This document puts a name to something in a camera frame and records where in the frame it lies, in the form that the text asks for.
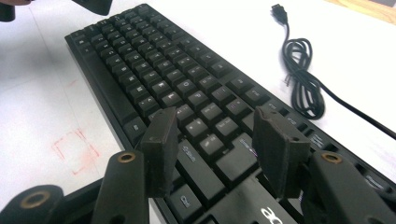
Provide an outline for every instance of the cable connector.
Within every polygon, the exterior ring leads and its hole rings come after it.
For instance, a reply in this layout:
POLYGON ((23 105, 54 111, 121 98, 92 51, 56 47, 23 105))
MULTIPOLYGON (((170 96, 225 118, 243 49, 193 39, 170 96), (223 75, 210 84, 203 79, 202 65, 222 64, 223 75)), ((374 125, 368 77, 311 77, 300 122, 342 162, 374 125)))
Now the cable connector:
POLYGON ((272 6, 272 13, 278 22, 282 24, 288 23, 288 13, 280 4, 272 6))

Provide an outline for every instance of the key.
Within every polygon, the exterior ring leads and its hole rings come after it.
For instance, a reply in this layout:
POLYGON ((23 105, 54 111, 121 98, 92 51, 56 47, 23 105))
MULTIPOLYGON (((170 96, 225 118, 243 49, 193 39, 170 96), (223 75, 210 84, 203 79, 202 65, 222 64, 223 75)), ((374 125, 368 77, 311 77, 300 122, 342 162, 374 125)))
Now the key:
POLYGON ((222 110, 216 104, 211 103, 202 109, 198 115, 209 126, 213 126, 222 118, 222 110))
POLYGON ((223 119, 215 126, 215 134, 223 142, 233 139, 239 132, 238 125, 229 117, 223 119))
POLYGON ((205 206, 211 205, 225 192, 225 187, 189 141, 178 145, 177 169, 205 206))
POLYGON ((186 135, 193 143, 199 142, 208 133, 209 129, 201 119, 196 119, 185 127, 186 135))
POLYGON ((212 162, 218 159, 222 155, 222 151, 225 150, 224 144, 213 133, 200 142, 199 147, 207 162, 212 162))
POLYGON ((132 146, 136 147, 147 127, 141 118, 135 118, 122 126, 122 129, 125 131, 132 146))
POLYGON ((203 207, 188 185, 184 185, 167 198, 179 223, 191 223, 203 212, 203 207))
POLYGON ((230 189, 259 167, 251 141, 250 136, 242 133, 233 140, 233 149, 216 162, 219 177, 230 189))

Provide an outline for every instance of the keyboard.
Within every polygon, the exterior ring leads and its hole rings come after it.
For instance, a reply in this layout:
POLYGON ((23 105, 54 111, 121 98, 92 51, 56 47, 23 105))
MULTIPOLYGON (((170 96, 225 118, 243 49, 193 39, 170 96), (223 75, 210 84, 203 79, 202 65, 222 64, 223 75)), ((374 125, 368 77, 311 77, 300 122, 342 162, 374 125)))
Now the keyboard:
MULTIPOLYGON (((171 194, 154 199, 167 223, 303 223, 300 200, 277 200, 257 163, 256 106, 281 114, 311 141, 311 151, 339 153, 371 187, 396 192, 377 170, 149 5, 65 40, 125 150, 136 147, 156 112, 177 108, 171 194)), ((66 197, 69 222, 89 220, 100 181, 66 197)))

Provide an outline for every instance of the black object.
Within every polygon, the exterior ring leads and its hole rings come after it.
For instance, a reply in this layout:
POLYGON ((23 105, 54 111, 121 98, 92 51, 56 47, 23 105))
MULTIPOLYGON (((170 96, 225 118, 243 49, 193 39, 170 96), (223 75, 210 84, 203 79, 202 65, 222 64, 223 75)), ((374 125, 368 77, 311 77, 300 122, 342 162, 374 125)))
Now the black object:
POLYGON ((14 21, 15 7, 0 3, 0 21, 14 21))
POLYGON ((55 224, 64 222, 61 188, 43 185, 28 189, 11 200, 0 213, 0 223, 55 224))

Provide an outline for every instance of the acer logo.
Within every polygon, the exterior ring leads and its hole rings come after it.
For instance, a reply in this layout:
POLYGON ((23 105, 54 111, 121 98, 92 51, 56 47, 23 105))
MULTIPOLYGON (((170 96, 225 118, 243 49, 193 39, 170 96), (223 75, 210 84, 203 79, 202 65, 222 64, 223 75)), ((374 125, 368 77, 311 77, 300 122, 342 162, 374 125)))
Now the acer logo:
POLYGON ((283 222, 275 215, 271 208, 267 207, 267 209, 262 208, 262 214, 268 218, 271 224, 283 224, 283 222))

